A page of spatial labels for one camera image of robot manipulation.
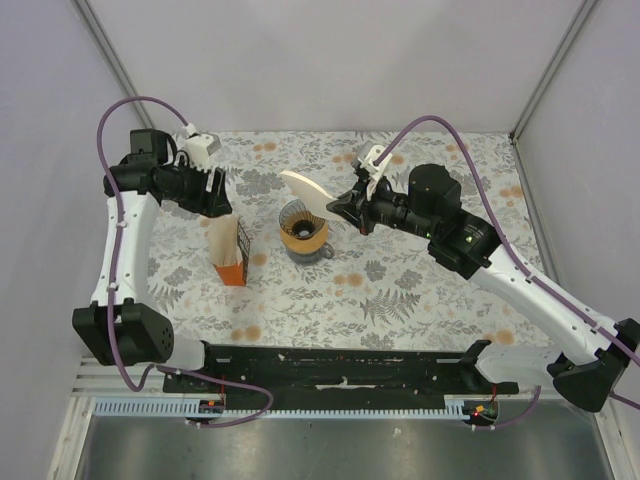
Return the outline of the wooden dripper ring holder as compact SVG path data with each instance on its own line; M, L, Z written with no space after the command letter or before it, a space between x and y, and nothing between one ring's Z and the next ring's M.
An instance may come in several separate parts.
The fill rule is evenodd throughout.
M280 226L280 237L284 246L299 254L311 254L320 250L328 240L326 221L291 216Z

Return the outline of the beige paper coffee filter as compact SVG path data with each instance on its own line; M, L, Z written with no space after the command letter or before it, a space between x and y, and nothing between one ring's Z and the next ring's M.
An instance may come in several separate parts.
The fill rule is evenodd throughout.
M293 171L284 170L280 176L292 194L303 202L309 212L325 220L339 221L339 218L327 209L328 204L335 198L323 187Z

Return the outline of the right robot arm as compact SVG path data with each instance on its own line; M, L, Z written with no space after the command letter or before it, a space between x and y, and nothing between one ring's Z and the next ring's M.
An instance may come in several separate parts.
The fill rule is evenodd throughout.
M582 410L602 409L639 345L637 322L587 319L585 306L572 304L500 239L496 227L462 208L461 186L444 167L414 168L405 194L386 179L371 190L363 168L357 176L350 190L320 203L323 217L344 220L363 235L384 225L427 239L439 265L500 297L552 340L547 352L475 342L457 371L465 391L477 394L501 383L552 387Z

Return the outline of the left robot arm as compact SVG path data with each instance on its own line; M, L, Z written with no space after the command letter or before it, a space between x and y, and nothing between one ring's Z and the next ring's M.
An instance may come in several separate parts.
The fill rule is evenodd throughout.
M192 126L187 133L177 145L160 130L131 131L130 153L103 180L109 221L99 281L89 306L74 310L72 326L100 364L170 364L206 393L219 384L220 368L205 359L202 342L177 335L148 304L149 252L161 205L170 201L208 218L232 211L226 174L211 165L218 136Z

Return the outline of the coffee filter paper box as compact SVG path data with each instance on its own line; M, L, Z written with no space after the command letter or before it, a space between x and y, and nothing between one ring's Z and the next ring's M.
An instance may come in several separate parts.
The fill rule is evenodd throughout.
M209 261L225 286L247 284L247 258L250 242L237 215L224 215L211 220L207 236Z

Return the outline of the grey glass dripper cone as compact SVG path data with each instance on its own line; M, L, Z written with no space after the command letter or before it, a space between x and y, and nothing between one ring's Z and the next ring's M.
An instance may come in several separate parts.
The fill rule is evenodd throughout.
M279 225L287 235L307 240L319 232L324 220L314 215L301 200L293 200L280 211Z

